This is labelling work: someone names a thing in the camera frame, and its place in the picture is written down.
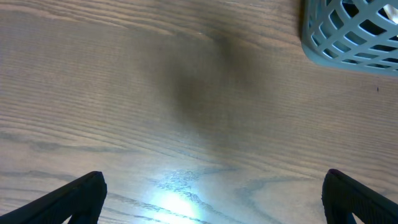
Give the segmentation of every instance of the brown wood tabletop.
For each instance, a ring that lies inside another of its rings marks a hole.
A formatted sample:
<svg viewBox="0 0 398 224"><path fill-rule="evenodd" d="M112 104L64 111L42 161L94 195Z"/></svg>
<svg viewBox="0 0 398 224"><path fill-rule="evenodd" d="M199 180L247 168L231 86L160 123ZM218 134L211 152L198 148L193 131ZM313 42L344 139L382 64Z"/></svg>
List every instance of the brown wood tabletop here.
<svg viewBox="0 0 398 224"><path fill-rule="evenodd" d="M0 0L0 215L100 170L100 223L325 223L398 202L398 79L315 65L298 0Z"/></svg>

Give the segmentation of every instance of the wooden table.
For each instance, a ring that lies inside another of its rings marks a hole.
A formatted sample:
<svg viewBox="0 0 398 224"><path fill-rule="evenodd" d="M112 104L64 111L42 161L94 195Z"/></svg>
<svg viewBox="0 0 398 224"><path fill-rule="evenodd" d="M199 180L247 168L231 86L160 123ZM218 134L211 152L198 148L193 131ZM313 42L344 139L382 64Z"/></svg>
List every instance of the wooden table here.
<svg viewBox="0 0 398 224"><path fill-rule="evenodd" d="M92 171L100 223L325 223L398 202L398 79L304 56L297 0L0 0L0 214Z"/></svg>

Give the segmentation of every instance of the perforated basket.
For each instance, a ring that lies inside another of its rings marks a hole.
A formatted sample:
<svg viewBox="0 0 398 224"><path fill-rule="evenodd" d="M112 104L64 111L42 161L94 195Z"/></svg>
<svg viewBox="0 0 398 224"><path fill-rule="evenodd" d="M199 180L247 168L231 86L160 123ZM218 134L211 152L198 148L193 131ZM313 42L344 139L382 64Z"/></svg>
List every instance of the perforated basket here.
<svg viewBox="0 0 398 224"><path fill-rule="evenodd" d="M305 54L320 65L398 76L398 25L386 4L398 9L398 0L305 0Z"/></svg>

